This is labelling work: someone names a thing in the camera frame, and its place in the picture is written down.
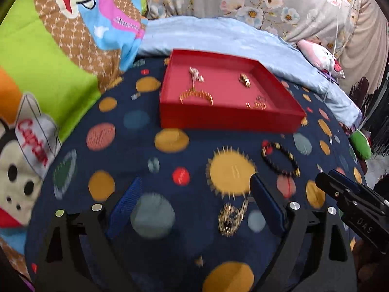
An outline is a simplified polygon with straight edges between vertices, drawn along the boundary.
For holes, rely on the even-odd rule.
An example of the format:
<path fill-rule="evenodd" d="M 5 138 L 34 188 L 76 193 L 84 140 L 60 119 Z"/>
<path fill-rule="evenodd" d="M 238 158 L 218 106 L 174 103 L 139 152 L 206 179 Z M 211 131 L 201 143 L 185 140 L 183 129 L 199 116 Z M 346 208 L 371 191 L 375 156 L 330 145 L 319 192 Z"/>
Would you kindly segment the right human hand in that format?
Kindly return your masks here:
<path fill-rule="evenodd" d="M 362 239 L 356 242 L 352 254 L 357 278 L 361 283 L 365 283 L 373 277 L 379 267 L 380 254 L 370 243 L 365 243 Z"/>

